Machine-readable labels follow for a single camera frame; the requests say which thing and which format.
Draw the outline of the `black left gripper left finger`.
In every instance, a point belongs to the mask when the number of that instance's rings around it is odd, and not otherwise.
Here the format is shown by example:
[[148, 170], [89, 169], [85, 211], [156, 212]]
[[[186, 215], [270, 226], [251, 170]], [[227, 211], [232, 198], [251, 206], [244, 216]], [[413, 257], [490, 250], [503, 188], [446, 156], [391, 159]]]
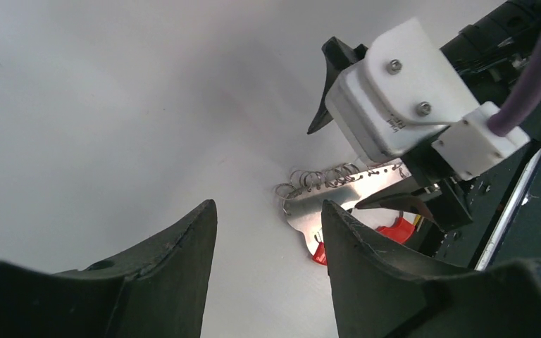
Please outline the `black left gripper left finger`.
[[206, 200], [84, 270], [0, 261], [0, 337], [199, 337], [217, 235]]

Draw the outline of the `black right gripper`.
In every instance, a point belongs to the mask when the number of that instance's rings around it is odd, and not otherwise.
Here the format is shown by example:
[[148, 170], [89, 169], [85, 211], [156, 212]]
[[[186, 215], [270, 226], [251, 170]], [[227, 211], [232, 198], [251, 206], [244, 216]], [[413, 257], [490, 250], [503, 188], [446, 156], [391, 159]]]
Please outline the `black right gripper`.
[[541, 1], [506, 1], [441, 50], [478, 107], [408, 152], [419, 184], [407, 177], [355, 208], [413, 213], [450, 232], [473, 222], [469, 185], [536, 138], [522, 124], [541, 122]]

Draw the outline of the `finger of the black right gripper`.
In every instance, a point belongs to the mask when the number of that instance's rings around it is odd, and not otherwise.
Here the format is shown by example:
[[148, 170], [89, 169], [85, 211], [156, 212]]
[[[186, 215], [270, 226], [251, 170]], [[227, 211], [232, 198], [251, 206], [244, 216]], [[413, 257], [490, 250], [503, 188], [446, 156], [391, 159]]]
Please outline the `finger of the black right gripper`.
[[351, 48], [340, 39], [331, 37], [323, 44], [321, 50], [326, 64], [325, 84], [318, 111], [309, 125], [307, 134], [313, 134], [333, 121], [325, 105], [327, 93], [344, 70], [364, 59], [368, 47], [360, 44]]

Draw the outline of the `red-handled metal key holder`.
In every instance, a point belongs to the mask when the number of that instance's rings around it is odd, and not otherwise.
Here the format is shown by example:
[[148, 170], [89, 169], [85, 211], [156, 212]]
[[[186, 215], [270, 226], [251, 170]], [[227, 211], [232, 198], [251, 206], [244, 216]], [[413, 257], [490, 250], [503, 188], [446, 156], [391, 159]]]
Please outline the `red-handled metal key holder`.
[[409, 171], [398, 160], [374, 168], [342, 163], [326, 170], [295, 170], [274, 192], [287, 224], [302, 234], [312, 261], [326, 265], [323, 202], [334, 201], [352, 212], [362, 199], [408, 176]]

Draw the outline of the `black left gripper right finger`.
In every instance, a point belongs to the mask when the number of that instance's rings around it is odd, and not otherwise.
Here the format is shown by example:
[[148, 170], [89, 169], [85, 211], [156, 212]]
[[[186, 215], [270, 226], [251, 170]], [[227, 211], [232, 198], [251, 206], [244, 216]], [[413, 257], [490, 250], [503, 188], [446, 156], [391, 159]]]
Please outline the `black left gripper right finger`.
[[541, 337], [541, 259], [483, 271], [424, 256], [323, 203], [340, 337]]

